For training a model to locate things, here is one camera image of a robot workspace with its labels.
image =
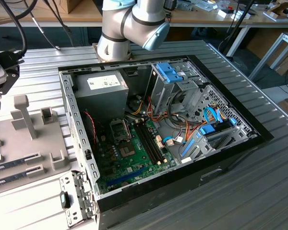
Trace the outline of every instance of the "slot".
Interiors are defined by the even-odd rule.
[[[142,142],[145,151],[148,154],[148,157],[152,164],[157,164],[158,162],[163,162],[164,157],[161,155],[156,143],[151,138],[150,133],[144,122],[140,122],[134,125],[134,130],[139,136],[140,141]]]

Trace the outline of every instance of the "green circuit board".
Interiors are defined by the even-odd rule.
[[[151,133],[151,137],[155,138],[158,133],[154,123],[149,120],[145,124]],[[153,165],[132,124],[128,124],[128,127],[132,136],[130,143],[115,145],[110,132],[105,135],[106,140],[99,143],[96,161],[100,172],[97,184],[101,194],[176,166],[167,149],[160,150],[166,160]],[[129,148],[132,145],[134,154],[123,157],[121,149],[126,145],[129,145]]]

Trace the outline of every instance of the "metal table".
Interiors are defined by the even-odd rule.
[[[167,42],[153,53],[133,46],[140,58],[196,55],[274,135],[227,174],[176,197],[113,229],[288,229],[288,116],[243,73],[203,41]],[[0,120],[9,118],[13,95],[26,93],[28,110],[52,106],[60,124],[72,167],[77,168],[64,114],[58,66],[96,63],[91,47],[30,50],[21,65],[20,79],[2,100]],[[60,207],[61,175],[0,194],[1,229],[66,230]],[[87,221],[75,229],[96,229]]]
[[[268,52],[264,55],[258,65],[254,68],[252,73],[249,75],[249,79],[253,80],[256,75],[260,72],[260,70],[264,67],[265,63],[270,59],[273,53],[277,50],[277,48],[283,43],[286,42],[288,44],[288,33],[282,33],[277,40],[273,43],[271,48]],[[288,45],[286,48],[281,52],[281,54],[275,59],[275,61],[271,64],[270,68],[274,69],[275,67],[279,66],[281,60],[284,59],[285,55],[288,54]]]

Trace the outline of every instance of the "table leg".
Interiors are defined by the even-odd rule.
[[[283,50],[283,52],[275,59],[275,61],[270,66],[271,69],[274,69],[276,66],[278,66],[279,62],[283,60],[284,56],[288,53],[288,45]]]
[[[249,29],[250,29],[250,27],[246,26],[240,30],[236,40],[234,41],[231,48],[229,49],[229,51],[226,54],[227,57],[232,57],[234,55],[234,53],[236,52],[236,50],[240,46],[241,42],[243,41],[244,37],[246,36],[247,32],[249,31]]]
[[[264,55],[263,59],[258,63],[258,65],[254,68],[252,73],[249,75],[249,79],[252,80],[256,77],[256,75],[259,73],[259,71],[263,68],[267,60],[271,57],[271,55],[274,53],[274,51],[279,47],[279,45],[283,42],[284,34],[282,33],[278,39],[274,42],[274,44],[271,46],[271,48],[268,50],[268,52]]]

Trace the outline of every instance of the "table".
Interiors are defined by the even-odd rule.
[[[283,43],[287,42],[288,44],[288,33],[282,33],[278,39],[274,42],[274,44],[271,46],[271,48],[268,50],[266,55],[261,59],[261,61],[258,63],[258,65],[254,68],[252,73],[249,75],[249,79],[253,80],[256,75],[260,72],[260,70],[263,68],[265,63],[269,60],[269,58],[273,55],[273,53],[277,50],[277,48]],[[281,60],[287,55],[288,53],[288,45],[286,48],[282,51],[282,53],[275,59],[275,61],[270,66],[271,69],[274,69],[277,67]]]
[[[288,229],[287,114],[204,41],[166,42],[153,53],[132,46],[132,52],[135,58],[196,55],[275,138],[225,175],[113,229]],[[30,113],[52,106],[59,115],[72,169],[76,170],[57,67],[97,63],[95,51],[90,46],[29,50],[24,60],[19,80],[2,99],[0,120],[11,117],[14,95],[27,94]],[[67,230],[59,198],[58,178],[62,174],[0,194],[0,228]],[[75,229],[95,227],[87,221]]]
[[[234,8],[237,4],[233,1],[231,4]],[[14,8],[22,8],[21,3],[13,4]],[[257,15],[251,16],[250,19],[244,20],[241,24],[235,42],[227,53],[232,57],[250,28],[288,28],[288,23],[275,23],[263,15],[264,9],[258,7]],[[50,10],[36,8],[33,10],[34,16],[41,26],[61,26]],[[63,21],[67,26],[93,27],[102,25],[102,16],[92,0],[83,0],[70,14],[61,14]],[[7,13],[0,5],[0,26],[15,26],[10,19],[6,19]],[[231,18],[223,19],[217,14],[217,11],[207,12],[198,7],[193,11],[174,10],[170,25],[172,27],[230,27]],[[32,19],[27,16],[21,20],[22,26],[34,26]]]

